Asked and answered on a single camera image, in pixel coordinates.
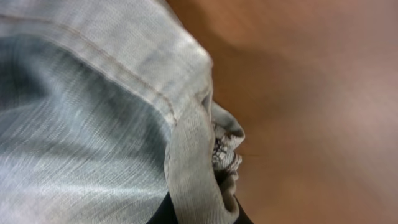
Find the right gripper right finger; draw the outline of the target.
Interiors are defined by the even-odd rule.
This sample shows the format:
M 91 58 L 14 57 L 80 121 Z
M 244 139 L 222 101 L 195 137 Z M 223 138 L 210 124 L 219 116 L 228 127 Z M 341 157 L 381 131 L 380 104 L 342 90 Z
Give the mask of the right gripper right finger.
M 236 198 L 239 208 L 239 217 L 236 219 L 234 224 L 254 224 L 251 219 L 246 215 L 245 211 L 243 210 L 239 200 Z

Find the light blue denim jeans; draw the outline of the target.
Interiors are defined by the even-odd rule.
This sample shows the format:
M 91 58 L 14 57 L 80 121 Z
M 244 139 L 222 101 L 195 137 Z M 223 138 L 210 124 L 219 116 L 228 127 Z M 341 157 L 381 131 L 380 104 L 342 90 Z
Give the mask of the light blue denim jeans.
M 234 223 L 244 131 L 165 1 L 1 2 L 1 222 Z

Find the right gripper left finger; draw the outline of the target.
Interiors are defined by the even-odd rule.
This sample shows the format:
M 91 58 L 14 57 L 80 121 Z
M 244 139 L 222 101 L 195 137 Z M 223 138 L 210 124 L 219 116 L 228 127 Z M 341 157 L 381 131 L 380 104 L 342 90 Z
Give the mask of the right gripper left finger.
M 170 193 L 164 197 L 156 212 L 147 222 L 147 224 L 178 224 L 174 205 Z

